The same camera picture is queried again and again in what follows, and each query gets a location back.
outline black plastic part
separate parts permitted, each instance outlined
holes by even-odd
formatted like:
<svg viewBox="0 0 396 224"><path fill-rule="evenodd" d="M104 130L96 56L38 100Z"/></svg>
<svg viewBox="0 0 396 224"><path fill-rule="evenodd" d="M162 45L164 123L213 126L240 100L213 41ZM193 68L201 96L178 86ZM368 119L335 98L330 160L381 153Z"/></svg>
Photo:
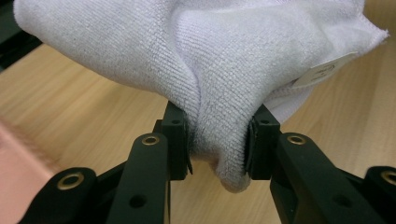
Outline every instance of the black plastic part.
<svg viewBox="0 0 396 224"><path fill-rule="evenodd" d="M282 134L276 156L283 169L271 181L276 209L280 215L285 208L293 211L281 218L283 223L385 223L308 137ZM279 194L284 191L279 186L288 187L285 180L297 197L295 208L284 204L293 202L288 194Z"/></svg>
<svg viewBox="0 0 396 224"><path fill-rule="evenodd" d="M13 1L0 3L0 72L41 45L35 36L24 32L15 22Z"/></svg>
<svg viewBox="0 0 396 224"><path fill-rule="evenodd" d="M274 167L273 151L280 136L280 124L262 105L249 123L245 170L253 180L269 180Z"/></svg>
<svg viewBox="0 0 396 224"><path fill-rule="evenodd" d="M20 223L76 223L95 183L95 172L88 168L60 172L38 192Z"/></svg>
<svg viewBox="0 0 396 224"><path fill-rule="evenodd" d="M101 224L106 222L124 166L125 162L97 177L97 184L92 189L92 196L88 204L90 209L79 217L76 223Z"/></svg>
<svg viewBox="0 0 396 224"><path fill-rule="evenodd" d="M361 191L388 223L396 223L396 169L388 166L370 168Z"/></svg>
<svg viewBox="0 0 396 224"><path fill-rule="evenodd" d="M163 115L161 133L168 139L171 180L185 179L188 169L192 174L187 130L184 112L169 102Z"/></svg>
<svg viewBox="0 0 396 224"><path fill-rule="evenodd" d="M106 223L169 223L168 143L160 133L134 141Z"/></svg>
<svg viewBox="0 0 396 224"><path fill-rule="evenodd" d="M157 119L155 121L154 128L152 129L152 131L154 133L161 133L163 129L162 125L163 125L163 121L161 119Z"/></svg>

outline cloth fold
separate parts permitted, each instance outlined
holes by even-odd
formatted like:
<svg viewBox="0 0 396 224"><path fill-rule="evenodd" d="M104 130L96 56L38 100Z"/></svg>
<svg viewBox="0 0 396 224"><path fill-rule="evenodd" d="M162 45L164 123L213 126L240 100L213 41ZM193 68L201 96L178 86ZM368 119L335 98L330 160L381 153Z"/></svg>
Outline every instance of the cloth fold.
<svg viewBox="0 0 396 224"><path fill-rule="evenodd" d="M191 156L224 187L244 190L248 122L261 104L288 118L310 67L368 52L388 36L363 0L16 0L15 18L101 76L182 108Z"/></svg>

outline screw hole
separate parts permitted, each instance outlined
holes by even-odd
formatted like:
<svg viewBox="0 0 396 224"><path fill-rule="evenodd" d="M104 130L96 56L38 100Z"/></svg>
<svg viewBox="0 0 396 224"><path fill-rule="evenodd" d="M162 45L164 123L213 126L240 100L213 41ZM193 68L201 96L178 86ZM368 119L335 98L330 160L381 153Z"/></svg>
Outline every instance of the screw hole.
<svg viewBox="0 0 396 224"><path fill-rule="evenodd" d="M350 208L352 207L352 202L344 195L338 194L332 197L332 200L339 206Z"/></svg>
<svg viewBox="0 0 396 224"><path fill-rule="evenodd" d="M78 182L78 177L77 176L69 176L64 180L65 185L71 185Z"/></svg>
<svg viewBox="0 0 396 224"><path fill-rule="evenodd" d="M390 175L390 176L389 176L389 179L391 179L391 180L393 180L393 181L396 182L396 174L395 174L395 175Z"/></svg>
<svg viewBox="0 0 396 224"><path fill-rule="evenodd" d="M288 141L293 143L294 145L304 145L306 143L305 138L297 136L297 135L291 135L288 136Z"/></svg>
<svg viewBox="0 0 396 224"><path fill-rule="evenodd" d="M143 207L146 204L146 202L147 202L146 196L135 195L129 201L129 205L131 205L132 208L140 208L140 207Z"/></svg>
<svg viewBox="0 0 396 224"><path fill-rule="evenodd" d="M152 146L160 142L160 138L157 136L148 136L143 138L142 143L146 146Z"/></svg>

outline mounting hole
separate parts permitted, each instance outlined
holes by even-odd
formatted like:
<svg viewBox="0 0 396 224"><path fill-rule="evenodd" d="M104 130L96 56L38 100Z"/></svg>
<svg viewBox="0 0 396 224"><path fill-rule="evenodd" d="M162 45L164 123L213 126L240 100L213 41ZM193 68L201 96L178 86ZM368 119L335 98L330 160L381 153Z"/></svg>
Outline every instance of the mounting hole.
<svg viewBox="0 0 396 224"><path fill-rule="evenodd" d="M297 135L290 135L288 136L288 141L293 143L294 145L304 145L306 143L305 138Z"/></svg>
<svg viewBox="0 0 396 224"><path fill-rule="evenodd" d="M160 142L160 138L157 136L148 136L143 138L142 143L146 146L152 146Z"/></svg>
<svg viewBox="0 0 396 224"><path fill-rule="evenodd" d="M68 189L73 189L80 185L84 181L84 175L81 172L76 172L73 174L68 174L64 176L59 182L58 182L58 189L60 190L68 190Z"/></svg>
<svg viewBox="0 0 396 224"><path fill-rule="evenodd" d="M129 205L131 205L132 208L140 208L143 207L147 201L146 196L138 194L131 198Z"/></svg>
<svg viewBox="0 0 396 224"><path fill-rule="evenodd" d="M337 194L334 197L332 197L332 200L338 204L339 206L350 208L352 207L352 202L344 195L342 194Z"/></svg>
<svg viewBox="0 0 396 224"><path fill-rule="evenodd" d="M383 171L381 173L382 178L390 183L391 185L396 186L396 172L394 171Z"/></svg>

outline knit fabric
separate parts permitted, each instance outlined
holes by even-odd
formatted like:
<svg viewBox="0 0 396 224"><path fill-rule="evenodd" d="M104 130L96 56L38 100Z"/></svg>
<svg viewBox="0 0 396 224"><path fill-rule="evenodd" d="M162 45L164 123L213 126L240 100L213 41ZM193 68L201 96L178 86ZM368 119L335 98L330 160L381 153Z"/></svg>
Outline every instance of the knit fabric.
<svg viewBox="0 0 396 224"><path fill-rule="evenodd" d="M195 159L226 189L248 186L244 146L262 103L284 120L310 67L360 56L387 35L363 0L16 0L22 29L96 73L182 108Z"/></svg>

